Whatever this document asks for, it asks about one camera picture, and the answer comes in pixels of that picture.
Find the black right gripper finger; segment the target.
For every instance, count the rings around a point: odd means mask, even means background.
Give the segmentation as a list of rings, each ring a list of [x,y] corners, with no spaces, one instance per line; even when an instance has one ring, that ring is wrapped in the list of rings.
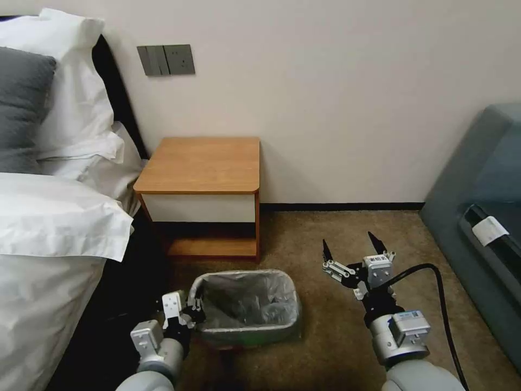
[[[392,262],[396,253],[394,251],[388,251],[383,241],[378,239],[372,232],[368,231],[367,234],[376,253],[386,256],[387,259]]]
[[[355,286],[355,270],[334,261],[325,239],[322,240],[322,270],[343,286]]]

